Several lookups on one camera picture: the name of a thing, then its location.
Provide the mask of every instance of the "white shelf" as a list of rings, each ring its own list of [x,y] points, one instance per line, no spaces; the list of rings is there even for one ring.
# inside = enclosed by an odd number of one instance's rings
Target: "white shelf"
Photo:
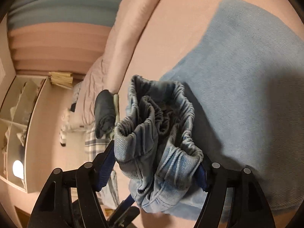
[[[33,170],[31,167],[32,161],[35,161],[32,157],[35,152],[32,151],[35,151],[34,147],[37,146],[37,143],[31,141],[31,139],[29,142],[28,138],[31,138],[29,136],[31,124],[35,123],[35,120],[39,120],[39,112],[35,111],[42,109],[41,104],[44,103],[42,101],[47,99],[44,92],[49,87],[50,81],[46,77],[16,76],[0,110],[1,149],[5,143],[5,133],[10,128],[6,154],[4,155],[2,152],[0,154],[0,179],[24,192],[36,191],[36,176],[32,176],[30,172]],[[13,113],[11,113],[12,107],[16,108]],[[17,133],[25,133],[24,146],[17,137]],[[13,163],[16,160],[23,163],[24,181],[13,174]]]

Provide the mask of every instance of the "black clamp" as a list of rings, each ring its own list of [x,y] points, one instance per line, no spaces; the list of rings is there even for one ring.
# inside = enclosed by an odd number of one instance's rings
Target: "black clamp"
[[[28,228],[75,228],[70,188],[77,188],[85,228],[127,227],[140,213],[139,208],[131,206],[132,197],[106,220],[96,196],[96,191],[107,184],[114,163],[114,141],[111,141],[105,152],[77,170],[54,169],[36,201]]]

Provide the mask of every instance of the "round light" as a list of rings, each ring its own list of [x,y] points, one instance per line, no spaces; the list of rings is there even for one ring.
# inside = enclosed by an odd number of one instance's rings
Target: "round light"
[[[16,160],[13,163],[13,174],[16,177],[18,177],[18,178],[21,178],[21,179],[24,178],[24,175],[23,175],[23,164],[19,160]]]

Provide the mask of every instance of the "shelf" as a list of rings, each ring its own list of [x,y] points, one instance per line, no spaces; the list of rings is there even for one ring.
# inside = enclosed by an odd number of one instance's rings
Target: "shelf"
[[[13,174],[13,163],[16,160],[25,164],[25,147],[21,145],[21,141],[17,137],[17,133],[26,132],[20,126],[11,125],[9,141],[7,146],[7,180],[18,187],[25,189],[22,180]]]
[[[11,111],[12,107],[15,107],[18,103],[19,95],[21,94],[22,87],[25,82],[22,79],[15,78],[9,91],[7,92],[6,98],[2,104],[0,111],[0,118],[12,121]]]
[[[41,150],[47,150],[47,148],[44,146],[44,139],[48,140],[49,138],[44,136],[44,134],[49,134],[49,131],[44,131],[41,128],[44,128],[44,123],[49,121],[48,117],[46,116],[49,115],[49,112],[45,110],[45,107],[48,105],[48,97],[50,96],[51,91],[51,82],[49,79],[46,79],[33,109],[33,116],[28,124],[28,130],[31,132],[28,133],[26,137],[24,167],[25,184],[28,193],[41,191],[42,187],[40,182],[44,181],[45,183],[45,180],[42,177],[44,167],[40,164],[40,157],[43,155]]]
[[[17,122],[11,122],[11,121],[3,119],[3,118],[0,118],[0,121],[4,122],[4,123],[7,123],[7,124],[14,124],[14,125],[22,127],[22,128],[27,128],[27,125],[20,124],[20,123],[17,123]]]

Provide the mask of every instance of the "light blue towel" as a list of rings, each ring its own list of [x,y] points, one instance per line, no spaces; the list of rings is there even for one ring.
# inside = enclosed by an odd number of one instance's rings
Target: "light blue towel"
[[[257,6],[242,0],[223,0],[200,43],[161,80],[184,84],[184,95],[192,102],[195,113],[192,139],[213,162],[232,170],[252,169],[274,214],[301,204],[304,198],[304,42],[290,28]],[[136,86],[138,99],[145,95],[157,96],[157,93],[147,93],[149,86]],[[134,121],[134,116],[144,114],[146,109],[147,106],[139,106],[139,112],[127,113],[124,121]],[[140,145],[149,141],[151,128],[140,133],[139,127],[140,124],[133,123],[121,131],[138,134]],[[176,147],[182,138],[176,137]],[[144,155],[145,152],[138,160],[143,160]],[[149,171],[151,183],[140,190],[147,193],[146,200],[151,191],[157,196],[153,191],[160,188],[159,195],[167,196],[171,202],[179,201],[166,210],[162,202],[158,206],[153,203],[152,208],[145,203],[144,210],[197,219],[206,193],[194,181],[184,196],[180,196],[176,185],[170,190],[164,186],[166,193],[162,192],[162,186],[157,185],[155,189],[154,186],[164,180],[155,177],[156,167]],[[124,167],[123,171],[127,175],[131,169]],[[183,169],[170,168],[165,176],[176,179],[183,173]],[[130,191],[138,192],[132,181]],[[224,218],[229,214],[230,199],[231,190],[228,190]]]
[[[112,27],[121,0],[16,0],[8,28],[47,22],[79,22]]]

